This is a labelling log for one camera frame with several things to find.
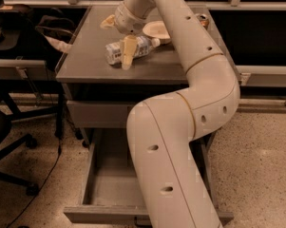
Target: floor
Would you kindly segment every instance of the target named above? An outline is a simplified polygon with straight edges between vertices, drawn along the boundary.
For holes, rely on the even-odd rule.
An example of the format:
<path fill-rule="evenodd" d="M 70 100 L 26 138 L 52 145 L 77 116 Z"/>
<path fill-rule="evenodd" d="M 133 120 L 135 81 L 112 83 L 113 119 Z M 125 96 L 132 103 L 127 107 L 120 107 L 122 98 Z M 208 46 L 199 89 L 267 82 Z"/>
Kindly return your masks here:
<path fill-rule="evenodd" d="M 75 138 L 66 112 L 64 116 L 60 141 L 54 136 L 55 116 L 50 115 L 14 122 L 0 145 L 31 133 L 38 146 L 18 148 L 0 162 L 0 169 L 42 186 L 32 198 L 25 188 L 0 182 L 0 228 L 129 227 L 72 224 L 64 215 L 64 207 L 79 201 L 88 159 L 88 149 Z M 57 161 L 59 144 L 62 153 Z M 282 102 L 241 102 L 232 121 L 218 131 L 209 159 L 219 209 L 235 216 L 226 228 L 286 228 L 286 109 Z"/>

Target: white bowl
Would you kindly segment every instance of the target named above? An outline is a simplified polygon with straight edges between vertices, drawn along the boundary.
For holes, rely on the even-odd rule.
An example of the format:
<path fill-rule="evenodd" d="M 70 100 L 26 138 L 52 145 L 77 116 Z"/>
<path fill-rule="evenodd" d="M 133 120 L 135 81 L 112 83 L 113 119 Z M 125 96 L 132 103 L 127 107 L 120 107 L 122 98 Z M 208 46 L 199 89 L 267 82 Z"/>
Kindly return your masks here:
<path fill-rule="evenodd" d="M 147 23 L 143 27 L 143 33 L 151 38 L 159 38 L 161 44 L 168 44 L 169 42 L 171 42 L 170 35 L 163 21 L 153 21 Z"/>

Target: plastic bottle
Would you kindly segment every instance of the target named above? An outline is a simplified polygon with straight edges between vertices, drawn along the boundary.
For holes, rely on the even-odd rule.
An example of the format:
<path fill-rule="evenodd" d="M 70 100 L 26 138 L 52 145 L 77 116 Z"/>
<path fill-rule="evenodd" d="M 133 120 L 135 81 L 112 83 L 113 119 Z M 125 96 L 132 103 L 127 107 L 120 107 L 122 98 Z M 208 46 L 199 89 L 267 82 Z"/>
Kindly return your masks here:
<path fill-rule="evenodd" d="M 146 36 L 137 37 L 137 42 L 134 58 L 146 56 L 153 48 L 161 44 L 160 39 L 149 39 Z M 105 58 L 110 65 L 116 65 L 121 62 L 120 42 L 114 42 L 105 46 Z"/>

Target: drawer handle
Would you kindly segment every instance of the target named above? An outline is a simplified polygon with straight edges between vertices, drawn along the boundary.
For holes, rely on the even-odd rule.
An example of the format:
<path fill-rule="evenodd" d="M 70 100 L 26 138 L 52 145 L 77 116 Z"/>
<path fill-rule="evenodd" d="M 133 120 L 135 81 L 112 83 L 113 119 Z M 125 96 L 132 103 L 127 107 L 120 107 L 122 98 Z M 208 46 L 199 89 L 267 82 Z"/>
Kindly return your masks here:
<path fill-rule="evenodd" d="M 137 222 L 137 217 L 134 218 L 134 225 L 138 228 L 152 228 L 152 225 L 139 224 Z"/>

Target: black panel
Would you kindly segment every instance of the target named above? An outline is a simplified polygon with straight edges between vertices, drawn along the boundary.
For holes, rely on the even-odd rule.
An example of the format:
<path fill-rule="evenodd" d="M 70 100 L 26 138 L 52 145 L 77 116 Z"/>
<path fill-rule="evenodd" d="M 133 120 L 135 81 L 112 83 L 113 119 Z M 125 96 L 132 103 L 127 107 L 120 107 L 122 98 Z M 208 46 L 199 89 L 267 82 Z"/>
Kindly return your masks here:
<path fill-rule="evenodd" d="M 286 66 L 286 11 L 211 10 L 236 65 Z"/>

